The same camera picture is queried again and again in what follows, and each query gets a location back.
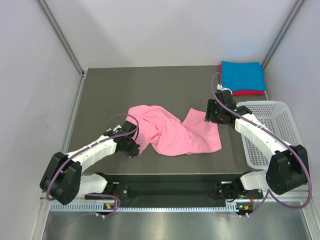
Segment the pink t shirt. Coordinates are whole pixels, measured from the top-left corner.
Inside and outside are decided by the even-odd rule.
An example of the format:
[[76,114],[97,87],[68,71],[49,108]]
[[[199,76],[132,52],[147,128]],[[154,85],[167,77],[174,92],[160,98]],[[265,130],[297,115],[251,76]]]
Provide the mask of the pink t shirt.
[[128,114],[138,121],[136,143],[140,154],[148,145],[164,156],[215,153],[222,149],[218,125],[205,121],[203,111],[191,108],[184,121],[157,105],[134,106]]

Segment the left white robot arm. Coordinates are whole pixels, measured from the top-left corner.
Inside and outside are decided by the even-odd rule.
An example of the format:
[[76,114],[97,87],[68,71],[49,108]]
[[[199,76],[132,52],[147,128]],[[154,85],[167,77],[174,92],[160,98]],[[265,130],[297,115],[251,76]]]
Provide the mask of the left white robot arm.
[[140,145],[133,139],[138,130],[138,124],[125,121],[123,125],[110,128],[98,139],[78,150],[55,153],[39,183],[46,198],[62,205],[68,205],[80,196],[100,195],[102,198],[109,198],[114,187],[107,175],[102,172],[84,175],[83,172],[118,152],[124,153],[128,158],[138,156]]

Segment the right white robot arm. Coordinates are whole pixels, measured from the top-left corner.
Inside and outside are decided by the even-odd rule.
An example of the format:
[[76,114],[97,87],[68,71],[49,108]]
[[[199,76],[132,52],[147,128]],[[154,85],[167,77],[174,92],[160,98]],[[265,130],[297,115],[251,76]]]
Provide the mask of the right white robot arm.
[[283,195],[309,182],[307,150],[292,145],[271,132],[244,105],[237,106],[229,90],[220,90],[207,101],[204,120],[231,126],[247,138],[267,158],[266,170],[244,173],[233,185],[233,192],[245,198],[252,190],[269,189]]

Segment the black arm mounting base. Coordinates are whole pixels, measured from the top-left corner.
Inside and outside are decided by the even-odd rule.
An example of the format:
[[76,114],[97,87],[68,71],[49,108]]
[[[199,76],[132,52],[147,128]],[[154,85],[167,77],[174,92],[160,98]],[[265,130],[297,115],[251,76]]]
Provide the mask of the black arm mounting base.
[[121,207],[221,207],[226,201],[251,202],[261,190],[244,190],[239,173],[105,174],[112,181],[105,194]]

